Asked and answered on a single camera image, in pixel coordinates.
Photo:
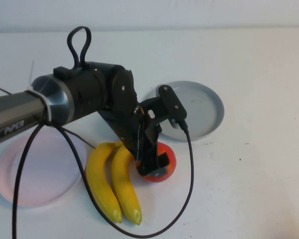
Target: black loop handle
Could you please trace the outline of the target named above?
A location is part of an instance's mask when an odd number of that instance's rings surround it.
[[[85,41],[85,44],[84,44],[84,46],[82,48],[82,51],[81,51],[81,54],[80,54],[80,62],[81,62],[82,67],[86,66],[85,55],[86,55],[86,52],[89,49],[89,46],[90,46],[91,40],[92,40],[91,30],[86,26],[79,26],[79,27],[77,27],[76,29],[74,29],[73,31],[71,31],[69,33],[68,39],[67,39],[67,44],[68,44],[68,47],[69,47],[69,49],[72,53],[73,59],[74,59],[74,66],[73,66],[72,69],[76,69],[76,68],[79,67],[79,57],[78,57],[78,54],[76,53],[76,51],[74,50],[74,47],[72,45],[72,38],[81,29],[84,29],[86,31],[86,41]]]

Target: pink plate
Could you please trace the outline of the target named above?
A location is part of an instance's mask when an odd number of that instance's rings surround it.
[[[68,134],[85,168],[84,142]],[[0,159],[0,193],[13,201],[17,168],[29,135],[19,138]],[[38,207],[65,195],[80,180],[81,174],[65,138],[54,128],[44,127],[34,139],[22,171],[18,205]]]

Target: black cable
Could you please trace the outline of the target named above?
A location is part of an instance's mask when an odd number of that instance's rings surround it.
[[[89,183],[87,181],[87,178],[85,176],[85,172],[84,172],[84,168],[82,166],[82,163],[81,163],[81,160],[79,158],[79,155],[70,139],[70,137],[65,133],[65,131],[62,129],[62,127],[58,126],[58,125],[55,125],[53,124],[53,126],[64,136],[64,138],[67,140],[67,142],[69,143],[72,151],[73,151],[73,154],[75,156],[75,159],[77,161],[77,164],[79,166],[79,169],[80,169],[80,172],[81,172],[81,175],[82,175],[82,179],[83,179],[83,182],[84,182],[84,185],[86,187],[86,190],[88,191],[88,194],[90,196],[90,199],[92,201],[92,203],[94,204],[95,208],[97,209],[97,211],[101,214],[101,216],[112,226],[114,227],[116,230],[118,230],[119,232],[127,235],[127,236],[130,236],[130,237],[133,237],[133,238],[140,238],[140,239],[147,239],[147,238],[153,238],[155,236],[158,236],[164,232],[166,232],[169,228],[171,228],[176,222],[177,220],[180,218],[180,216],[183,214],[183,212],[185,211],[186,207],[187,207],[187,204],[189,202],[189,199],[190,199],[190,196],[191,196],[191,193],[193,191],[193,186],[194,186],[194,159],[193,159],[193,151],[192,151],[192,145],[191,145],[191,140],[190,140],[190,136],[189,136],[189,132],[188,131],[185,131],[186,133],[186,137],[187,137],[187,140],[188,140],[188,146],[189,146],[189,154],[190,154],[190,168],[191,168],[191,176],[190,176],[190,187],[189,187],[189,192],[188,192],[188,195],[187,195],[187,198],[185,200],[185,203],[183,205],[183,207],[181,208],[180,212],[177,214],[177,216],[174,218],[174,220],[169,223],[165,228],[163,228],[162,230],[156,232],[156,233],[153,233],[153,234],[149,234],[149,235],[137,235],[137,234],[133,234],[133,233],[130,233],[130,232],[127,232],[126,230],[123,230],[122,228],[120,228],[119,226],[117,226],[115,223],[113,223],[103,212],[102,210],[100,209],[100,207],[98,206],[97,202],[95,201],[94,197],[93,197],[93,194],[91,192],[91,189],[90,189],[90,186],[89,186]]]
[[[0,91],[5,92],[5,93],[8,94],[8,95],[12,95],[12,93],[10,93],[9,91],[6,91],[6,90],[4,90],[4,89],[2,89],[2,88],[0,88]]]
[[[40,131],[40,129],[44,125],[45,125],[45,123],[39,124],[38,127],[33,131],[33,133],[31,134],[28,142],[26,143],[26,146],[25,146],[25,148],[23,150],[23,153],[22,153],[22,156],[21,156],[21,159],[20,159],[20,164],[19,164],[18,171],[17,171],[17,174],[16,174],[16,179],[15,179],[14,194],[13,194],[13,205],[12,205],[12,239],[16,239],[16,212],[17,212],[18,190],[19,190],[19,186],[20,186],[22,169],[23,169],[24,162],[25,162],[27,153],[29,151],[29,148],[30,148],[30,146],[31,146],[31,144],[32,144],[35,136],[37,135],[37,133]],[[194,186],[194,159],[193,159],[193,151],[192,151],[192,145],[191,145],[190,135],[189,135],[189,132],[188,132],[187,128],[182,127],[182,125],[181,125],[182,129],[184,130],[184,132],[186,134],[187,140],[188,140],[189,155],[190,155],[190,168],[191,168],[190,187],[189,187],[189,192],[188,192],[187,198],[185,200],[185,203],[184,203],[183,207],[181,208],[180,212],[174,218],[174,220],[171,223],[169,223],[165,228],[163,228],[162,230],[160,230],[160,231],[158,231],[156,233],[153,233],[153,234],[149,234],[149,235],[137,235],[137,234],[133,234],[133,233],[127,232],[126,230],[123,230],[122,228],[120,228],[119,226],[117,226],[115,223],[113,223],[109,218],[107,218],[107,216],[103,213],[103,211],[100,209],[100,207],[98,206],[98,204],[96,203],[96,201],[95,201],[95,199],[93,197],[93,194],[91,192],[89,183],[88,183],[87,178],[85,176],[83,165],[81,163],[80,157],[78,155],[78,152],[77,152],[77,150],[76,150],[73,142],[71,141],[70,137],[66,134],[65,129],[63,127],[61,127],[59,125],[56,125],[54,123],[52,123],[51,125],[54,126],[64,136],[64,138],[68,142],[69,146],[71,147],[72,152],[73,152],[73,154],[75,156],[76,162],[78,164],[80,173],[82,175],[82,179],[83,179],[84,185],[86,187],[86,190],[87,190],[87,192],[88,192],[88,194],[90,196],[90,199],[91,199],[93,205],[95,206],[95,208],[97,209],[97,211],[101,214],[101,216],[112,227],[114,227],[119,232],[121,232],[121,233],[123,233],[123,234],[125,234],[127,236],[133,237],[133,238],[140,238],[140,239],[152,238],[152,237],[158,236],[158,235],[166,232],[169,228],[171,228],[177,222],[177,220],[180,218],[180,216],[183,214],[183,212],[185,211],[185,209],[186,209],[186,207],[188,205],[191,193],[193,191],[193,186]]]
[[[28,139],[20,159],[18,171],[16,172],[14,192],[13,192],[13,203],[12,203],[12,239],[16,239],[16,212],[18,207],[19,186],[20,186],[20,180],[21,180],[21,174],[22,174],[24,162],[34,138],[36,137],[36,135],[39,133],[40,129],[42,129],[44,125],[45,123],[40,123],[35,128],[30,138]]]
[[[62,129],[65,131],[65,132],[68,132],[72,135],[74,135],[75,137],[79,138],[80,140],[82,140],[83,142],[85,142],[88,146],[90,146],[91,148],[95,148],[92,144],[90,144],[88,141],[86,141],[84,138],[82,138],[81,136],[79,136],[78,134],[66,129],[66,128],[63,128]]]

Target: screw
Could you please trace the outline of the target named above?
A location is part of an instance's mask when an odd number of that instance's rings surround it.
[[[140,109],[140,106],[136,106],[133,113],[136,114],[139,111],[139,109]]]

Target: gray plate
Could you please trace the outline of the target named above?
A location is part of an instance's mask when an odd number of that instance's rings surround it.
[[[214,131],[224,118],[224,105],[219,96],[205,85],[191,81],[168,83],[187,111],[186,122],[191,140],[197,140]],[[151,91],[145,99],[156,96]],[[168,120],[160,124],[162,133],[171,138],[187,141],[186,135],[179,128],[173,128]]]

